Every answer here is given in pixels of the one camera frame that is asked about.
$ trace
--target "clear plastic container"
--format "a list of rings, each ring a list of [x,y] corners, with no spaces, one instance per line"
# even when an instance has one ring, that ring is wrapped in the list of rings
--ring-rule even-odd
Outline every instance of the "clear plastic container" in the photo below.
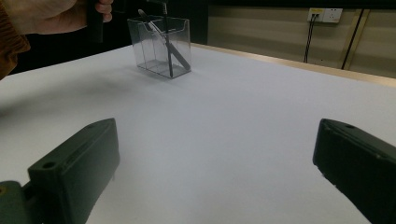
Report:
[[[179,77],[190,72],[189,20],[167,18],[167,34],[163,17],[148,17],[151,22],[142,18],[128,20],[137,66],[164,77]]]

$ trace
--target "wire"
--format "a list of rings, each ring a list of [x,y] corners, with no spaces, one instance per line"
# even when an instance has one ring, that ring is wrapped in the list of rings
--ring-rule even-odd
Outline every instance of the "wire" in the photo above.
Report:
[[[317,17],[318,14],[312,14],[311,21],[309,22],[309,31],[308,31],[308,39],[306,40],[304,63],[308,63],[309,47],[311,45],[312,32],[314,31],[314,24]]]
[[[346,67],[347,58],[349,57],[350,50],[352,49],[352,44],[353,44],[353,41],[355,40],[355,35],[358,32],[358,29],[360,27],[361,18],[363,17],[363,12],[364,12],[364,8],[361,10],[361,14],[359,15],[358,22],[356,23],[355,30],[353,31],[352,38],[351,38],[351,40],[349,42],[349,46],[347,47],[346,57],[344,58],[343,65],[341,66],[342,70],[344,70],[345,67]]]

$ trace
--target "white tabletop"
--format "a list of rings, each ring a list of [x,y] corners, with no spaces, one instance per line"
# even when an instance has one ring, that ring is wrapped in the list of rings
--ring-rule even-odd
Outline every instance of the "white tabletop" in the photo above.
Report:
[[[88,223],[368,223],[313,165],[318,124],[396,145],[396,88],[191,50],[175,79],[127,47],[0,81],[0,180],[115,118],[120,167]]]

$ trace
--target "sleeve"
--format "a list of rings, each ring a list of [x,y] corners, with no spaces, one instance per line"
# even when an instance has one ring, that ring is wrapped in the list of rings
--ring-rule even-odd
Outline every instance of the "sleeve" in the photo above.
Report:
[[[26,36],[14,29],[0,1],[0,80],[17,66],[18,54],[29,49]]]

